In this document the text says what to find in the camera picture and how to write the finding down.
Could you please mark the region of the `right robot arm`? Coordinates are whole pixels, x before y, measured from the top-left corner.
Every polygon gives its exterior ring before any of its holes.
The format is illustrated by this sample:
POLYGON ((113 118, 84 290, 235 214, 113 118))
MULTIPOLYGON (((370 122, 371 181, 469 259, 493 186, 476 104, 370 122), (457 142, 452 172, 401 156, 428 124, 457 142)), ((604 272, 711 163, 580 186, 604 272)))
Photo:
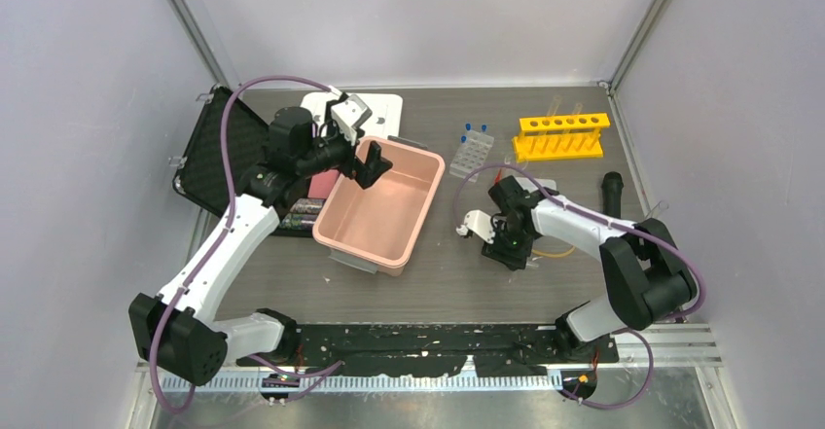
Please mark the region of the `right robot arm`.
POLYGON ((642 331, 699 300, 699 285, 661 221, 616 219, 528 178, 508 176, 488 194, 498 211, 478 215, 474 231, 484 241, 483 256, 510 270, 523 269, 535 240, 555 237, 601 265, 605 294, 555 322, 551 340, 564 359, 580 361, 596 340, 622 330, 642 331))

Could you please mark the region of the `white wash bottle red cap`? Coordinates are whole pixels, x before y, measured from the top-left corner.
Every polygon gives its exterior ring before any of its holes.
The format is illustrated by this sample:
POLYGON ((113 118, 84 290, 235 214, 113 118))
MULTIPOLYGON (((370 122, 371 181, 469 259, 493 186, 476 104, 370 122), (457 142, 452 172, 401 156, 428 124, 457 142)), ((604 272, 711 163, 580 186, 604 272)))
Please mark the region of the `white wash bottle red cap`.
POLYGON ((539 187, 544 188, 547 192, 556 191, 556 181, 553 179, 539 178, 536 184, 534 184, 531 180, 525 177, 517 177, 516 181, 524 190, 529 192, 535 192, 538 190, 539 187))

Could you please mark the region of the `yellow test tube rack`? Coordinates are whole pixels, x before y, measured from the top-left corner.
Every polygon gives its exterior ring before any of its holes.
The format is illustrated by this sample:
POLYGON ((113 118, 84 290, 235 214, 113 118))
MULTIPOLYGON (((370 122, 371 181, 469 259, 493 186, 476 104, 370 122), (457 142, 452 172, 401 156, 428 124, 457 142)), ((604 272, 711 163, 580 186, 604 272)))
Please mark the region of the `yellow test tube rack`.
POLYGON ((600 159, 610 125, 606 113, 520 118, 513 151, 518 162, 600 159))

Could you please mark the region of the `clear tube rack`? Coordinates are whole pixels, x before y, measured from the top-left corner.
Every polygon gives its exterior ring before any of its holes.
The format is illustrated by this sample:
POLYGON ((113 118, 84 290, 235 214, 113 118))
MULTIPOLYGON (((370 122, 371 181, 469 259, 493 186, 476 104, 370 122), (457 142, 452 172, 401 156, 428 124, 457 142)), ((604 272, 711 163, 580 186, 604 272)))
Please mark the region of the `clear tube rack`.
POLYGON ((465 131, 463 135, 467 136, 467 141, 459 144, 448 168, 450 175, 459 178, 466 178, 484 166, 494 144, 494 137, 487 133, 471 130, 465 131))

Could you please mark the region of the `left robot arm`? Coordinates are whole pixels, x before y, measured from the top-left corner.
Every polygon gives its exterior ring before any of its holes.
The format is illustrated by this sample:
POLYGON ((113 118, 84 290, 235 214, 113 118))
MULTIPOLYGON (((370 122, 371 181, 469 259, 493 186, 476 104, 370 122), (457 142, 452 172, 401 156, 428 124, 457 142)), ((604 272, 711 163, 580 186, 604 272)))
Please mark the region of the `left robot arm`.
POLYGON ((391 169, 376 142, 368 144, 364 159, 356 155, 362 126, 372 115, 354 98, 330 103, 322 125, 303 107, 276 112, 264 156, 233 185, 222 225, 157 295, 139 294, 129 306, 138 350, 154 370, 201 386, 225 363, 249 355, 263 353, 276 365, 297 356, 293 319, 259 309, 218 321, 217 308, 251 254, 305 197, 312 176, 335 169, 368 189, 391 169))

